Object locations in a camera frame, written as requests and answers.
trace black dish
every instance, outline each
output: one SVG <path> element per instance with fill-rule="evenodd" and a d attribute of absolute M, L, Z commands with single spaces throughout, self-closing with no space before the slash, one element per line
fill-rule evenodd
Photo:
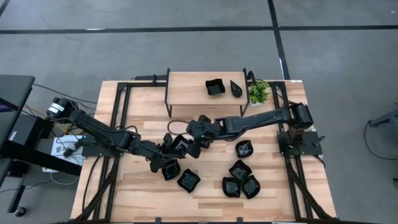
<path fill-rule="evenodd" d="M 166 166 L 162 168 L 164 180 L 171 180 L 174 177 L 178 176 L 180 172 L 181 168 L 176 159 L 168 161 L 166 163 Z"/>
<path fill-rule="evenodd" d="M 227 197 L 240 197 L 241 183 L 234 177 L 224 177 L 223 192 Z"/>
<path fill-rule="evenodd" d="M 249 176 L 242 183 L 242 191 L 248 199 L 254 198 L 260 192 L 260 183 L 253 175 Z"/>
<path fill-rule="evenodd" d="M 250 140 L 241 141 L 235 146 L 236 154 L 238 158 L 246 158 L 253 154 L 253 146 Z"/>
<path fill-rule="evenodd" d="M 177 183 L 180 187 L 185 189 L 188 193 L 193 192 L 195 187 L 200 181 L 200 177 L 192 172 L 190 169 L 186 169 L 184 173 L 182 173 L 181 177 L 178 179 Z"/>
<path fill-rule="evenodd" d="M 231 93 L 233 96 L 235 96 L 236 98 L 239 98 L 242 96 L 243 92 L 241 87 L 238 86 L 238 84 L 236 84 L 235 82 L 231 81 Z"/>
<path fill-rule="evenodd" d="M 192 143 L 191 140 L 184 138 L 182 135 L 178 135 L 170 145 L 169 151 L 170 153 L 175 152 L 176 154 L 185 155 L 189 145 Z"/>
<path fill-rule="evenodd" d="M 242 182 L 251 174 L 251 169 L 240 159 L 229 169 L 229 173 Z"/>
<path fill-rule="evenodd" d="M 223 80 L 220 78 L 206 81 L 206 88 L 207 88 L 207 93 L 210 96 L 215 96 L 220 93 L 225 93 L 225 87 L 223 84 Z"/>

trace potted plant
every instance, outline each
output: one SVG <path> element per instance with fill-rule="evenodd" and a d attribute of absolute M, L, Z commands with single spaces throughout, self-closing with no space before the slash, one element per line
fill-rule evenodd
<path fill-rule="evenodd" d="M 252 84 L 249 88 L 249 97 L 252 106 L 258 106 L 268 100 L 269 93 L 267 88 L 269 87 L 268 82 L 264 80 L 256 80 L 256 84 Z"/>

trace concrete floor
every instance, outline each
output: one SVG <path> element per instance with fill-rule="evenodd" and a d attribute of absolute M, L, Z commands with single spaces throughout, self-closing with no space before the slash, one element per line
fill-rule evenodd
<path fill-rule="evenodd" d="M 391 0 L 277 0 L 280 26 L 398 25 Z M 4 29 L 86 29 L 173 26 L 271 26 L 265 0 L 11 0 Z M 322 142 L 326 172 L 343 220 L 396 223 L 398 163 L 365 148 L 366 121 L 396 108 L 398 30 L 283 31 L 291 79 L 303 80 Z M 281 79 L 273 31 L 145 34 L 0 35 L 0 73 L 33 75 L 36 83 L 96 101 L 103 80 L 179 71 L 236 71 Z M 34 87 L 27 104 L 45 111 L 56 96 Z M 369 129 L 369 146 L 398 158 L 388 127 Z M 7 179 L 1 190 L 16 186 Z M 27 190 L 22 218 L 5 213 L 12 193 L 0 194 L 2 223 L 67 220 L 76 185 Z"/>

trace wooden plank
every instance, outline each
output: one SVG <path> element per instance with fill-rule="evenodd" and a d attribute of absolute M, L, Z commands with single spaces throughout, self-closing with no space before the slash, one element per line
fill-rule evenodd
<path fill-rule="evenodd" d="M 206 81 L 221 78 L 225 93 L 209 96 Z M 235 98 L 230 80 L 242 88 L 243 94 Z M 245 105 L 248 102 L 243 72 L 170 72 L 167 103 L 169 105 Z"/>
<path fill-rule="evenodd" d="M 289 100 L 307 103 L 303 83 L 286 81 Z M 103 82 L 95 118 L 109 124 L 117 82 Z M 137 125 L 143 139 L 162 142 L 171 120 L 164 105 L 164 87 L 134 87 L 131 91 L 126 126 Z M 246 116 L 273 110 L 272 96 L 263 105 L 249 107 Z M 236 115 L 223 106 L 173 107 L 173 114 L 186 121 L 206 114 L 211 119 Z M 183 132 L 184 124 L 173 124 L 172 130 Z M 191 194 L 186 193 L 177 179 L 164 181 L 162 173 L 152 173 L 145 158 L 125 154 L 122 156 L 116 182 L 112 222 L 153 222 L 162 217 L 167 222 L 234 222 L 236 217 L 247 221 L 292 221 L 294 213 L 284 159 L 279 155 L 276 133 L 278 126 L 253 129 L 238 141 L 216 141 L 204 149 L 200 158 L 187 156 L 179 160 L 182 170 L 191 169 L 201 177 L 201 182 Z M 221 180 L 229 177 L 228 169 L 238 160 L 234 147 L 239 141 L 250 139 L 254 154 L 244 159 L 261 184 L 259 195 L 250 200 L 244 194 L 240 198 L 228 198 L 223 194 Z M 81 213 L 82 196 L 88 173 L 95 158 L 84 161 L 73 204 L 71 218 Z M 312 156 L 303 156 L 303 168 L 309 191 L 330 215 L 335 209 L 323 165 Z M 94 196 L 100 178 L 101 160 L 94 169 L 88 187 L 86 204 Z M 107 195 L 101 204 L 104 217 Z M 302 195 L 298 190 L 302 216 L 305 217 Z"/>

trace chair wheel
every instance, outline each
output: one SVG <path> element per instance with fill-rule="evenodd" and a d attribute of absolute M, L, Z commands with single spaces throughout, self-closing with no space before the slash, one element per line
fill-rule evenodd
<path fill-rule="evenodd" d="M 18 207 L 14 214 L 16 217 L 23 217 L 26 214 L 26 208 Z"/>

